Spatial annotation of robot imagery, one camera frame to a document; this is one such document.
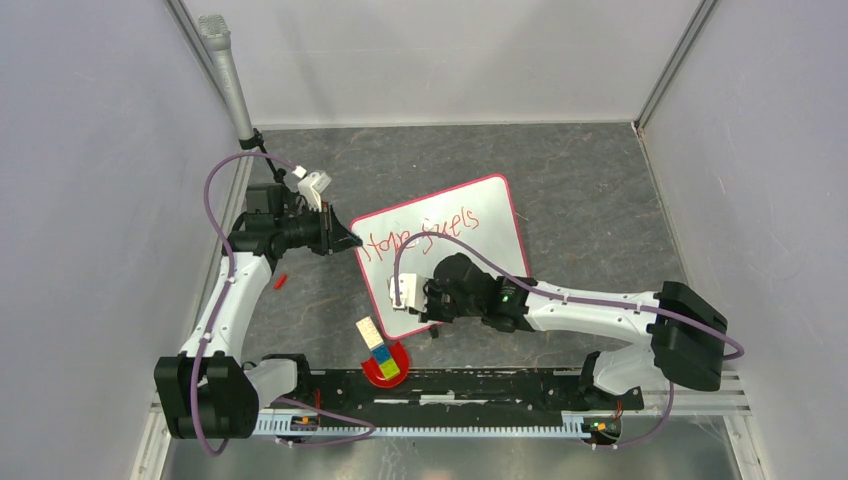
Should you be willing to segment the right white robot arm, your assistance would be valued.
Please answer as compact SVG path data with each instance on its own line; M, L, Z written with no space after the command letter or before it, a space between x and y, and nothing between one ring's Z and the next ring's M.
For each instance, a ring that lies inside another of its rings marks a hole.
M457 253L429 278L402 275L391 294L394 309L422 322L476 317L504 333L569 331L624 342L585 360L577 392L591 408L661 381L706 392L721 385L727 321L684 283L666 281L658 292L573 290L528 277L494 277Z

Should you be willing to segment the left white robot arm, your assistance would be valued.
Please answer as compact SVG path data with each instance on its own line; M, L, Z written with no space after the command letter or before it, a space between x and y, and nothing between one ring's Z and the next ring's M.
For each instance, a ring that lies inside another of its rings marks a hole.
M279 183L252 185L246 207L223 248L212 296L175 356L158 360L154 381L165 421L177 439L250 437L261 409L278 398L290 407L314 394L302 354L270 354L251 369L242 348L256 304L283 255L307 248L326 256L361 246L361 239L322 203Z

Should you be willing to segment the red marker cap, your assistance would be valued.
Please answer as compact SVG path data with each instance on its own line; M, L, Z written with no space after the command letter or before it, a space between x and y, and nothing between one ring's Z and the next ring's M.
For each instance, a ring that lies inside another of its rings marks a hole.
M273 289L274 289L274 290L279 290L279 289L281 289L281 288L285 285L285 283L286 283L287 279L288 279L288 276L287 276L286 274L282 274L282 275L281 275L281 276L280 276L280 277L276 280L276 282L274 283L274 285L273 285Z

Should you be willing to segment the silver microphone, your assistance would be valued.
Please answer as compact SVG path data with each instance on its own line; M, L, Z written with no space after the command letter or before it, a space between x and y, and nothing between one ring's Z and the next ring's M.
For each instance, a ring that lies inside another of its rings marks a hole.
M239 144L244 150L253 149L255 133L232 53L231 32L220 14L201 15L198 28L214 63Z

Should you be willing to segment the pink framed whiteboard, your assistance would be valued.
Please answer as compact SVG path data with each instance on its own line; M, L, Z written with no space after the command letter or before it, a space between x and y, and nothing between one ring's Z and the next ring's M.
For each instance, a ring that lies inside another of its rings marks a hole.
M396 254L414 234L434 231L449 235L515 276L530 275L509 184L500 174L361 216L351 222L350 230L362 240L355 253L376 322L391 340L427 328L416 316L394 310L390 301Z

